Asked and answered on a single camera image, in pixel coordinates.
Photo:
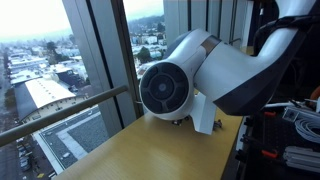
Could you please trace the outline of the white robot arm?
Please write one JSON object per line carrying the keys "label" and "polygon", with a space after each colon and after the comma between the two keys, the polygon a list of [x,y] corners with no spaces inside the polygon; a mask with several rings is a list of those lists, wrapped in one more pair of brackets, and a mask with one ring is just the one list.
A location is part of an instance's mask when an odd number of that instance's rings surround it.
{"label": "white robot arm", "polygon": [[169,55],[146,70],[143,106],[164,120],[217,108],[244,116],[262,109],[319,17],[319,0],[275,0],[279,17],[256,55],[248,55],[203,29],[181,35]]}

